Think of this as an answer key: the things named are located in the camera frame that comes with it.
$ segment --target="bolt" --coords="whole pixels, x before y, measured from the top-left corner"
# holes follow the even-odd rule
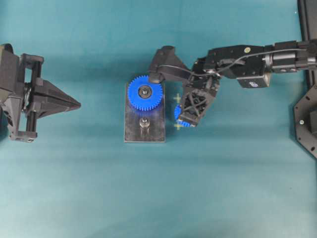
[[[250,53],[251,52],[251,48],[250,47],[247,47],[244,49],[244,53]]]
[[[140,119],[140,126],[141,126],[142,128],[147,128],[147,127],[149,127],[149,126],[150,126],[150,120],[147,119],[147,118],[141,118],[141,119]]]

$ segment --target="blue gear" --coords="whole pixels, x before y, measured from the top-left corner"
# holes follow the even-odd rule
[[[182,125],[183,127],[190,127],[190,124],[188,122],[185,122],[185,121],[180,121],[178,118],[179,118],[179,115],[182,113],[182,109],[179,105],[177,105],[175,107],[175,110],[174,110],[174,117],[175,117],[175,120],[177,122],[177,124],[179,125]]]
[[[163,89],[160,84],[149,83],[148,76],[136,77],[129,85],[128,98],[131,105],[141,111],[150,111],[156,108],[163,97]],[[152,95],[147,98],[141,98],[139,95],[139,88],[142,86],[149,86],[152,90]]]

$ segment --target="yellow cross marker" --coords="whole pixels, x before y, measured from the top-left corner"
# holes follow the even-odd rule
[[[184,127],[184,126],[182,126],[182,125],[180,125],[180,124],[175,124],[174,127],[177,128],[177,130],[180,130],[181,127]]]
[[[179,96],[179,93],[176,95],[176,97],[174,97],[174,99],[177,101],[177,104],[180,104],[180,100],[182,99],[180,96]]]

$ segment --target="robotic arm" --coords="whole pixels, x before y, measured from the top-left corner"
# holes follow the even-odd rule
[[[243,88],[268,87],[272,73],[317,69],[317,40],[281,42],[269,46],[238,45],[216,48],[188,69],[175,55],[175,48],[157,51],[149,68],[149,81],[181,81],[183,96],[179,122],[197,126],[213,103],[225,76]]]

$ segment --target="black wire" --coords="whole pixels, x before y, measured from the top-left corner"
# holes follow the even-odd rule
[[[275,50],[275,51],[268,51],[268,52],[254,53],[254,54],[250,54],[250,55],[245,55],[245,56],[241,56],[240,58],[236,59],[230,65],[228,65],[228,66],[226,66],[224,68],[221,68],[218,71],[215,71],[215,72],[212,72],[212,73],[198,74],[198,73],[194,73],[194,72],[192,72],[192,71],[190,71],[188,69],[181,68],[181,67],[178,67],[178,66],[169,65],[169,64],[162,64],[162,65],[158,66],[158,68],[160,68],[160,67],[177,68],[177,69],[181,69],[182,71],[190,73],[191,74],[190,76],[204,77],[204,76],[210,76],[210,75],[219,74],[221,72],[224,72],[224,71],[230,69],[231,67],[233,67],[238,61],[243,60],[244,58],[260,56],[260,55],[266,55],[266,54],[274,54],[274,53],[284,52],[284,51],[306,51],[306,50],[305,49],[282,49],[282,50]]]

